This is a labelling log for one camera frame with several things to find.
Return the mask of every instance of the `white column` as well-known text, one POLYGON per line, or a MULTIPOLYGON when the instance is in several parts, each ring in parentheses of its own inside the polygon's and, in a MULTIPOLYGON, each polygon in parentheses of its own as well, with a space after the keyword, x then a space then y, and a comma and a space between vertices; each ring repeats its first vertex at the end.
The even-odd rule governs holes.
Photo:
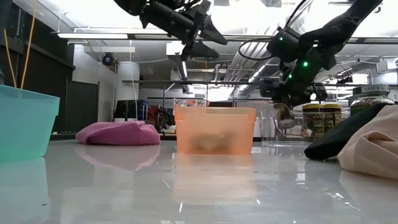
POLYGON ((132 84, 122 83, 122 81, 131 80, 131 76, 134 81, 139 80, 139 64, 134 62, 119 62, 117 76, 116 100, 138 99, 139 84, 134 84, 136 90, 136 92, 134 92, 132 84))

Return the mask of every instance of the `translucent orange container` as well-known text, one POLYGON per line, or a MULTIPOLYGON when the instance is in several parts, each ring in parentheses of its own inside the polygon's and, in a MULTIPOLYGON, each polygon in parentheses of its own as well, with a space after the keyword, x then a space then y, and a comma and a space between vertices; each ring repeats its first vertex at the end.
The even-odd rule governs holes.
POLYGON ((189 154, 250 154, 255 108, 176 107, 177 149, 189 154))

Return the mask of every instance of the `pink cloth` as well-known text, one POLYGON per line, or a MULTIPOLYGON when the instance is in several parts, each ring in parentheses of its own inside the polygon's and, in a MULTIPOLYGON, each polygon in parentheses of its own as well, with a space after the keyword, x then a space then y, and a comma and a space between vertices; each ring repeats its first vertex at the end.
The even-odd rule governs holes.
POLYGON ((76 134, 83 144, 104 144, 114 146, 148 146, 160 144, 155 127, 144 121, 97 122, 83 128, 76 134))
POLYGON ((344 170, 398 179, 398 105, 385 106, 338 154, 344 170))

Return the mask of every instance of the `ceiling light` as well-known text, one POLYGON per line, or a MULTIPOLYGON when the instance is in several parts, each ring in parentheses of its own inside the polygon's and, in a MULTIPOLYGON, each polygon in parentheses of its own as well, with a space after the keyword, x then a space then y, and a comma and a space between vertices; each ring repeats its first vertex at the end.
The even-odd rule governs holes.
POLYGON ((127 34, 58 33, 64 39, 128 39, 127 34))

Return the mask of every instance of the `glossy tabletop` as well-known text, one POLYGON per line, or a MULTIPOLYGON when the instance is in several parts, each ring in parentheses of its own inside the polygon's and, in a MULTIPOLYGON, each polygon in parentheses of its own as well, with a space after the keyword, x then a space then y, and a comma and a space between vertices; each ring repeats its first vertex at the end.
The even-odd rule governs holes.
POLYGON ((398 223, 398 182, 306 160, 303 147, 251 155, 51 142, 44 158, 0 164, 1 223, 398 223))

